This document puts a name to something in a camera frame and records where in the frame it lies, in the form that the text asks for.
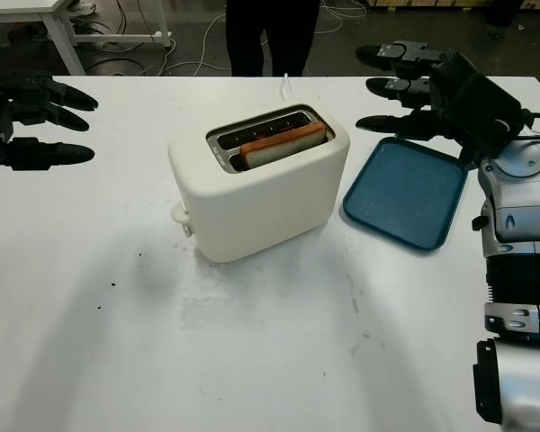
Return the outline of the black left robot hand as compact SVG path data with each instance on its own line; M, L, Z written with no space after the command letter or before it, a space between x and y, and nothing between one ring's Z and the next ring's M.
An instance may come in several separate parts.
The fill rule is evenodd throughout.
M15 137L14 124L50 122L72 131L88 131L89 124L72 111L92 112L97 107L91 95L55 80L50 73L0 76L0 166L41 171L93 159L95 152L85 146Z

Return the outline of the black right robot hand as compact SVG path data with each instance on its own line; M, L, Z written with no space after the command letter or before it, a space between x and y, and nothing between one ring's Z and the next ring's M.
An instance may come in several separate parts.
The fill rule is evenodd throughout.
M355 123L358 129L406 140L452 136L454 128L444 119L443 110L454 100L464 82L476 74L465 56L414 41L364 45L357 48L355 54L369 67L394 73L393 77L368 78L367 90L410 109L410 113L402 117L381 114L364 117Z

